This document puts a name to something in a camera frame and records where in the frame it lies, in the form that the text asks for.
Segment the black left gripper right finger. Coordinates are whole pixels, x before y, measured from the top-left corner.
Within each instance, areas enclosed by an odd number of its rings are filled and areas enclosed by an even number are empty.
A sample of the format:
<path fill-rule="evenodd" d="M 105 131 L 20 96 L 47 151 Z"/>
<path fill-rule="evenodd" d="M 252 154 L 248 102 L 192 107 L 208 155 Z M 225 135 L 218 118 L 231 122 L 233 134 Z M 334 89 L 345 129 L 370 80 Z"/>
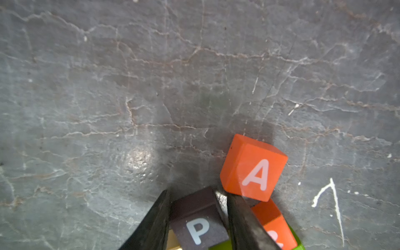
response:
<path fill-rule="evenodd" d="M 231 244 L 234 250 L 278 250 L 243 197 L 227 194 Z"/>

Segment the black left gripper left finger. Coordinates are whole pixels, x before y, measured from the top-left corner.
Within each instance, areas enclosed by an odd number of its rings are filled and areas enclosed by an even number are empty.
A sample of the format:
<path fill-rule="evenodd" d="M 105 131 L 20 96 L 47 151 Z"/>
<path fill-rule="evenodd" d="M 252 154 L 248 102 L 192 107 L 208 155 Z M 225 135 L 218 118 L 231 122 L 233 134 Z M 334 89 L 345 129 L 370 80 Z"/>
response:
<path fill-rule="evenodd" d="M 170 216 L 170 190 L 161 192 L 121 250 L 164 250 L 167 246 Z"/>

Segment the dark purple P block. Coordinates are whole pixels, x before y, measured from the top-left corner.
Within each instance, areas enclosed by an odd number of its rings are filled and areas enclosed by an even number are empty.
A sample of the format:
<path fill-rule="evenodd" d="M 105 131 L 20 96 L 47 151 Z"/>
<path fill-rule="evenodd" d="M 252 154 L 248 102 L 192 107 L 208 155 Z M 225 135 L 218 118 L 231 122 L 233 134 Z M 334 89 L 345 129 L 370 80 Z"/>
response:
<path fill-rule="evenodd" d="M 169 221 L 184 250 L 208 250 L 229 240 L 220 204 L 211 187 L 172 202 Z"/>

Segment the orange A block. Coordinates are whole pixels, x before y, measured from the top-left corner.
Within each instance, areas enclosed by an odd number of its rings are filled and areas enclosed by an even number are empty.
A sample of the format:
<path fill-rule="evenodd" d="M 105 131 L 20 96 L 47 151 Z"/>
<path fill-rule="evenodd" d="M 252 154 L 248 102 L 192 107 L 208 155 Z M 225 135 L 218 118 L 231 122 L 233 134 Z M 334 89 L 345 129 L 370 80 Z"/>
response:
<path fill-rule="evenodd" d="M 228 193 L 266 202 L 287 161 L 275 146 L 236 134 L 220 173 L 221 184 Z"/>

